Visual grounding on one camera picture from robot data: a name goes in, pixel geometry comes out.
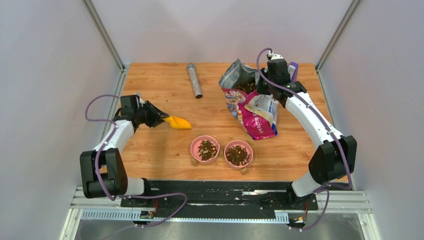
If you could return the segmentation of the yellow plastic scoop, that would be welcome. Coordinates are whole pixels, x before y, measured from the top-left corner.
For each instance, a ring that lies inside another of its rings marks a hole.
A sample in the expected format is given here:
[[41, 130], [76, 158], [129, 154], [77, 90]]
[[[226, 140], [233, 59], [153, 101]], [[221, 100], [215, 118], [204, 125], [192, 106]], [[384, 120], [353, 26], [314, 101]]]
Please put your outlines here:
[[171, 128], [173, 129], [191, 129], [191, 124], [180, 117], [176, 116], [169, 116], [163, 119], [165, 122], [167, 122]]

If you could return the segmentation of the pink blue pet food bag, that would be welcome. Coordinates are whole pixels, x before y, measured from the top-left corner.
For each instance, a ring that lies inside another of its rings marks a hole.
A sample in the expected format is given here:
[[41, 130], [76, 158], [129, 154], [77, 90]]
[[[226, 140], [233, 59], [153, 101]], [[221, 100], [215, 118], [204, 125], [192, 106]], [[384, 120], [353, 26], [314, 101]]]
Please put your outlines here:
[[235, 60], [221, 76], [218, 85], [228, 111], [255, 141], [278, 135], [278, 105], [271, 95], [259, 94], [259, 71]]

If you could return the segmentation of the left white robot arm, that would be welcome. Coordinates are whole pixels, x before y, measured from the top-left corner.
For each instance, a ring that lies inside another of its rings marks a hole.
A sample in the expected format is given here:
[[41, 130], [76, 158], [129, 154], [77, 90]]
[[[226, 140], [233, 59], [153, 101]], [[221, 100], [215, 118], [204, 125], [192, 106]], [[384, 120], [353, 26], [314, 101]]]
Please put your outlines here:
[[120, 107], [110, 128], [100, 143], [92, 150], [81, 153], [80, 171], [83, 194], [87, 199], [134, 196], [140, 206], [149, 206], [153, 193], [145, 178], [128, 177], [121, 152], [141, 125], [155, 128], [164, 123], [169, 114], [159, 110], [138, 94], [119, 97]]

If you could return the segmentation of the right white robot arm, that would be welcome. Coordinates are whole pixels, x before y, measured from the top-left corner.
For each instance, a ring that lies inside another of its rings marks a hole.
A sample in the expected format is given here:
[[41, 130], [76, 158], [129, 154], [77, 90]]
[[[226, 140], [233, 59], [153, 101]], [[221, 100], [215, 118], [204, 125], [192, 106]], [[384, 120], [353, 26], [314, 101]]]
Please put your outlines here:
[[308, 164], [308, 171], [291, 184], [285, 195], [286, 204], [298, 209], [307, 195], [333, 185], [334, 180], [347, 177], [346, 189], [352, 187], [357, 141], [337, 130], [318, 110], [306, 88], [292, 81], [286, 60], [278, 54], [268, 56], [267, 66], [260, 70], [256, 85], [260, 94], [272, 95], [290, 112], [306, 131], [316, 150]]

